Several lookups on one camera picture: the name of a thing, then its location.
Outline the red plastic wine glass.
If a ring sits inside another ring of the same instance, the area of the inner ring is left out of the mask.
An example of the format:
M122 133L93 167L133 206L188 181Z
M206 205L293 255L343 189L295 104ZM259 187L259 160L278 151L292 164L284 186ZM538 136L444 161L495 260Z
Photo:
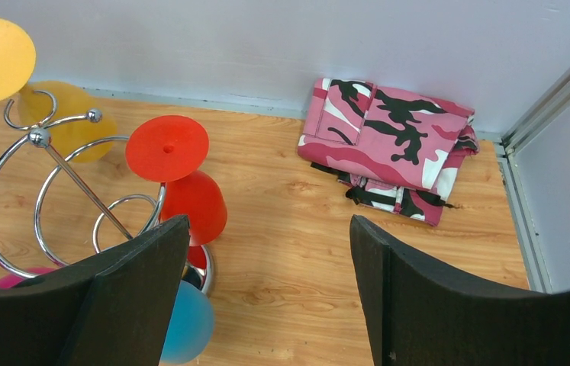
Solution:
M227 205L218 183L200 170L209 151L206 129L182 115L164 115L141 124L125 147L128 167L147 181L166 188L159 218L186 215L189 220L188 259L204 264L203 248L227 224Z

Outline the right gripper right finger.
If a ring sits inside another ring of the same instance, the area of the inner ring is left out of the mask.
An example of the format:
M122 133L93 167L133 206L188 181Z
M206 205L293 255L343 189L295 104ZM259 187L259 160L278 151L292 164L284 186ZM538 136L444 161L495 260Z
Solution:
M480 278L359 215L349 240L374 364L570 365L570 291Z

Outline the yellow plastic wine glass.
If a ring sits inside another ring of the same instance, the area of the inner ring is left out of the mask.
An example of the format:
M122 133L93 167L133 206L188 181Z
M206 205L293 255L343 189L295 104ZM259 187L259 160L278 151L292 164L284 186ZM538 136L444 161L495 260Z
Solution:
M8 102L7 125L28 136L35 130L44 132L62 157L100 141L75 157L75 162L93 162L106 155L112 148L106 139L118 132L114 118L78 86L54 80L32 82L36 61L36 49L26 31L0 18L0 101Z

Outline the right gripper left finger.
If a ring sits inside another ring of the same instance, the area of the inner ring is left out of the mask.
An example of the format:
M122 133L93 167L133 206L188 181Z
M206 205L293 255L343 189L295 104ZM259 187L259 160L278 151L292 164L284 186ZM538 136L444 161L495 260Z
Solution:
M157 365L187 257L173 217L72 265L0 288L0 365Z

